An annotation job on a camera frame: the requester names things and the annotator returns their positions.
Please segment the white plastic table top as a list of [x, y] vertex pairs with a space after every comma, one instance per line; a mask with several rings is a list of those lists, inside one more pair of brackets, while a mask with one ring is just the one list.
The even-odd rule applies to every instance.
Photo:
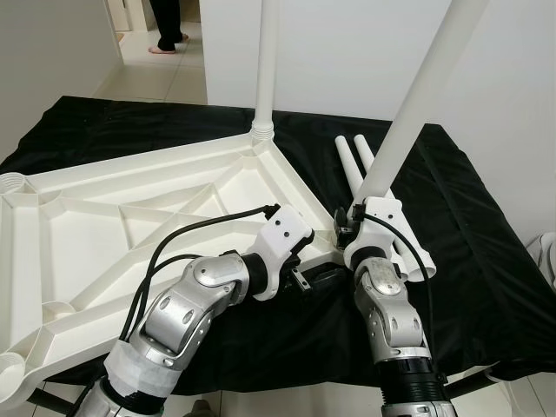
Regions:
[[314, 228], [303, 267], [338, 261], [330, 215], [275, 143], [251, 135], [0, 175], [0, 409], [109, 352], [171, 231], [275, 203]]

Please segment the black tablecloth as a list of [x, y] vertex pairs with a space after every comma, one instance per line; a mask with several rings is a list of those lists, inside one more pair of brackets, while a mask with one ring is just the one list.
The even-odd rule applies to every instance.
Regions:
[[[61, 96], [10, 156], [0, 156], [0, 172], [40, 174], [239, 135], [253, 114]], [[526, 374], [552, 372], [553, 289], [444, 128], [422, 128], [393, 192], [437, 268], [429, 283], [409, 290], [413, 305], [433, 314], [440, 372], [452, 376], [496, 364], [517, 365]], [[348, 270], [345, 283], [326, 291], [285, 286], [272, 301], [228, 309], [215, 319], [175, 393], [263, 392], [326, 381], [378, 385]]]

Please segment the person in black trousers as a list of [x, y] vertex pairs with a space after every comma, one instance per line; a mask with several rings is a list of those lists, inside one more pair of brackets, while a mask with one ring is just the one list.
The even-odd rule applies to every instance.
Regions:
[[187, 43], [182, 32], [182, 0], [149, 0], [160, 38], [149, 47], [150, 53], [176, 53], [177, 44]]

